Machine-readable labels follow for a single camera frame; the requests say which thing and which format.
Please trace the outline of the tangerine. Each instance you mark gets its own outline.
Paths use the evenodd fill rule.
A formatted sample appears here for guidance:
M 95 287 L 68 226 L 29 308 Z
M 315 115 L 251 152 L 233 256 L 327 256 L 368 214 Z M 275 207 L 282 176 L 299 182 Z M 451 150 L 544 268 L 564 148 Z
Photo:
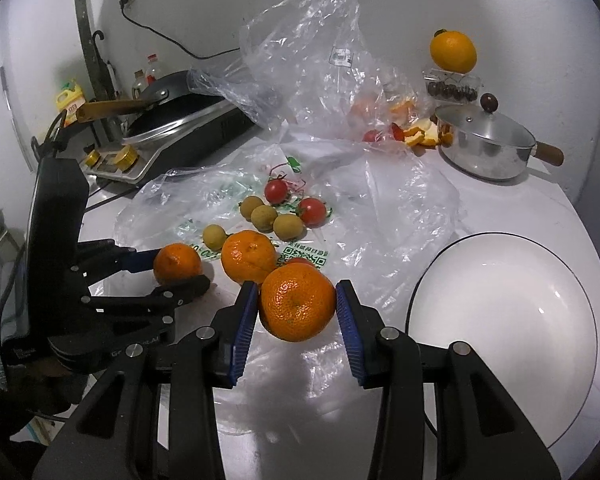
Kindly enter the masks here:
M 154 275 L 162 285 L 183 283 L 202 273 L 202 262 L 192 246 L 174 243 L 161 248 L 154 260 Z
M 267 236 L 245 230 L 227 237 L 221 250 L 221 263 L 227 277 L 235 283 L 261 285 L 276 269 L 277 254 Z
M 260 321 L 287 342 L 309 340 L 327 326 L 336 310 L 336 289 L 306 263 L 287 263 L 268 274 L 260 288 Z

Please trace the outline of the longan fruit four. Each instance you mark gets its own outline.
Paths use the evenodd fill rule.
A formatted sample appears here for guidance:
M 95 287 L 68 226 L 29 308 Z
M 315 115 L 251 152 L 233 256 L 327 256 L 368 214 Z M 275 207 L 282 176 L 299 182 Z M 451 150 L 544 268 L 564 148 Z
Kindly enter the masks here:
M 220 252 L 227 240 L 227 232 L 218 224 L 209 224 L 202 231 L 202 241 L 212 252 Z

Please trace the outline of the longan fruit three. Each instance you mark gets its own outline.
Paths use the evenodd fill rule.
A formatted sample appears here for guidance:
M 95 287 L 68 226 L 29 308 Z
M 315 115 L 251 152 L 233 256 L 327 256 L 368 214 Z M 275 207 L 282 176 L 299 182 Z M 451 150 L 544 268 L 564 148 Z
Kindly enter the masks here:
M 296 240 L 306 232 L 306 227 L 296 214 L 280 214 L 274 224 L 273 232 L 284 242 Z

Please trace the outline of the longan fruit two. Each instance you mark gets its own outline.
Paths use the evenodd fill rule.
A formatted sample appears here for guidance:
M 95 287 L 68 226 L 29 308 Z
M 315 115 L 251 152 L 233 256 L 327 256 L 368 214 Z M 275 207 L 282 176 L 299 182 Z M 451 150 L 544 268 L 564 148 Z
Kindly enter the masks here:
M 250 221 L 252 225 L 262 233 L 273 231 L 273 224 L 278 217 L 277 210 L 268 205 L 260 205 L 251 211 Z

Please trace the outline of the longan fruit one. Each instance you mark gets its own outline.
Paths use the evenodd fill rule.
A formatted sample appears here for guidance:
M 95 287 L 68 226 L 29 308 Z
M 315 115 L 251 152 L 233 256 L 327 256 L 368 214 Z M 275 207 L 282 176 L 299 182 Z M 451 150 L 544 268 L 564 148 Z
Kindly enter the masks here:
M 251 220 L 252 212 L 263 205 L 262 200 L 258 196 L 248 196 L 239 204 L 240 214 L 247 220 Z

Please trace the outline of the cherry tomato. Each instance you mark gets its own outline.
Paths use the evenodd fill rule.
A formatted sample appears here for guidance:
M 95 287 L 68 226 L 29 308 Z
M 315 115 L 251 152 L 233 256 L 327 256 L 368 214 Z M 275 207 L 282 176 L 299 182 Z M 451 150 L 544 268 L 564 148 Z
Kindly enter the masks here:
M 273 206 L 282 204 L 289 195 L 289 186 L 284 179 L 268 180 L 264 188 L 266 200 Z
M 300 200 L 297 207 L 298 217 L 308 228 L 318 228 L 327 217 L 325 204 L 314 197 L 306 197 Z

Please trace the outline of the clear box of dark fruits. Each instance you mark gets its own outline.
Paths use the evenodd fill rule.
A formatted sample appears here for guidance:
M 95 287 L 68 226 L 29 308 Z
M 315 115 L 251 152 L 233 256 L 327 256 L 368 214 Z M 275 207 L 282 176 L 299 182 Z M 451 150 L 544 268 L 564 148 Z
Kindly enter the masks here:
M 422 76 L 427 93 L 437 101 L 462 104 L 476 102 L 482 88 L 481 79 L 471 74 L 428 68 Z

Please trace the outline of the induction cooker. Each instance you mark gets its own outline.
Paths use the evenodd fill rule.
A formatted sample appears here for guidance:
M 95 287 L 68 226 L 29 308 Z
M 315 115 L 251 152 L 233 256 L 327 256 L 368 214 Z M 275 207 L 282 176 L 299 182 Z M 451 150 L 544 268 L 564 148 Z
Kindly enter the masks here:
M 220 96 L 189 93 L 180 103 L 180 110 L 138 116 L 119 143 L 96 148 L 83 159 L 84 174 L 142 185 L 170 169 L 195 166 L 253 126 Z

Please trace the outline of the flat printed plastic bag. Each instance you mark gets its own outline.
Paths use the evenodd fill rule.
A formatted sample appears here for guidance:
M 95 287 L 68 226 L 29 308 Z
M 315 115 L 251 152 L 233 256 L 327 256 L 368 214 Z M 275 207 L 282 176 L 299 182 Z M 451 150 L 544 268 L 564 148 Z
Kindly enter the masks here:
M 307 294 L 320 276 L 349 280 L 396 324 L 462 215 L 456 187 L 402 145 L 366 148 L 297 133 L 252 139 L 217 164 L 169 170 L 123 198 L 94 197 L 80 237 L 193 247 L 212 289 L 184 311 L 182 332 L 208 321 L 241 282 L 302 262 Z M 359 394 L 336 318 L 292 309 L 274 330 L 257 326 L 244 376 L 215 395 L 216 416 L 224 434 L 265 434 L 334 419 Z

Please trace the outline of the white round plate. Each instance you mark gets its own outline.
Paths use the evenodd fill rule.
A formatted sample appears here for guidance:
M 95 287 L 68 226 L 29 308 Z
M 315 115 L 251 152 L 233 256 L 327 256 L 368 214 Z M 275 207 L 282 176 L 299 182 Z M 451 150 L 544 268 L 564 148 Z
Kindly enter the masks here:
M 588 295 L 561 258 L 519 235 L 480 233 L 443 249 L 416 286 L 406 328 L 422 344 L 470 344 L 546 445 L 572 426 L 592 386 Z

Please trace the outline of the yellow oil bottle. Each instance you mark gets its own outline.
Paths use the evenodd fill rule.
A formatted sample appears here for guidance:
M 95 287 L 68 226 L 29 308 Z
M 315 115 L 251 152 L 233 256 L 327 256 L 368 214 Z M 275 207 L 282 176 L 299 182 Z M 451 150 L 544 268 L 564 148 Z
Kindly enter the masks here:
M 56 96 L 58 112 L 66 112 L 64 126 L 68 127 L 76 122 L 76 111 L 86 103 L 82 87 L 75 79 L 64 84 Z

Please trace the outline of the black frying pan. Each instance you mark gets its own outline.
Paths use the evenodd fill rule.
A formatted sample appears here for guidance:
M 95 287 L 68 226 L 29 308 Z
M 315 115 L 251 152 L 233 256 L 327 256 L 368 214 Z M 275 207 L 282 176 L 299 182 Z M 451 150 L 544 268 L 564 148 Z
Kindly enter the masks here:
M 140 92 L 138 99 L 85 103 L 76 111 L 76 120 L 85 124 L 99 119 L 133 115 L 123 135 L 130 138 L 206 110 L 222 99 L 222 96 L 190 90 L 188 71 L 180 70 L 154 81 Z

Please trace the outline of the red cap bottle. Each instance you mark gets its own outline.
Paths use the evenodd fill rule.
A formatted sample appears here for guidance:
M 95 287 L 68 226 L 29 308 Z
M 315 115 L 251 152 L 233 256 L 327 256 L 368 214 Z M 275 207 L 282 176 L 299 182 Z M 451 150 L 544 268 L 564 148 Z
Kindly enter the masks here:
M 155 53 L 148 55 L 147 57 L 147 70 L 145 76 L 148 86 L 162 77 L 161 64 L 158 55 Z

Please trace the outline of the orange peel pieces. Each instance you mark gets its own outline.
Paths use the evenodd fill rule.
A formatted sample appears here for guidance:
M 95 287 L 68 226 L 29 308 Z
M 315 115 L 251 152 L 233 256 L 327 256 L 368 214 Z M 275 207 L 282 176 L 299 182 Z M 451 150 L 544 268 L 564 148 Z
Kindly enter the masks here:
M 393 119 L 389 127 L 393 140 L 402 142 L 409 148 L 436 148 L 439 145 L 448 148 L 453 142 L 451 128 L 442 125 L 436 114 L 419 117 L 412 100 L 392 104 L 389 112 Z

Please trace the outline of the steel saucepan with lid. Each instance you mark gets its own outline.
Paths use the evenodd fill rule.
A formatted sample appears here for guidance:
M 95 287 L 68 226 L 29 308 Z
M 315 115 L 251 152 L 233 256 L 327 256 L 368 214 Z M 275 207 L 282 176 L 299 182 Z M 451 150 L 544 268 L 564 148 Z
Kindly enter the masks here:
M 562 166 L 564 152 L 535 139 L 519 122 L 498 111 L 491 93 L 477 104 L 442 105 L 436 109 L 439 151 L 453 166 L 482 180 L 516 179 L 534 157 L 550 166 Z

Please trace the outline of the crumpled clear plastic bag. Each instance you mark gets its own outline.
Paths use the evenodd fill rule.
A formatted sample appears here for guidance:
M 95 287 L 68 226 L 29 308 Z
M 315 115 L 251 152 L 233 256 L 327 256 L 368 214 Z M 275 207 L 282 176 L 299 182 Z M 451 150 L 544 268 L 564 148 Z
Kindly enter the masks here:
M 187 73 L 190 90 L 220 96 L 258 126 L 361 141 L 410 128 L 432 104 L 421 84 L 367 49 L 358 0 L 284 0 L 239 31 L 236 60 Z

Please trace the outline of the large orange on box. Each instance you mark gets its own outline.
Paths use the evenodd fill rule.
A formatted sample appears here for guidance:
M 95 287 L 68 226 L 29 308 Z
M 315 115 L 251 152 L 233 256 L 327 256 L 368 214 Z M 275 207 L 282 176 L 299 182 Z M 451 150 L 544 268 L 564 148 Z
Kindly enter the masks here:
M 434 64 L 447 72 L 467 74 L 478 61 L 474 43 L 457 30 L 437 30 L 430 41 L 429 52 Z

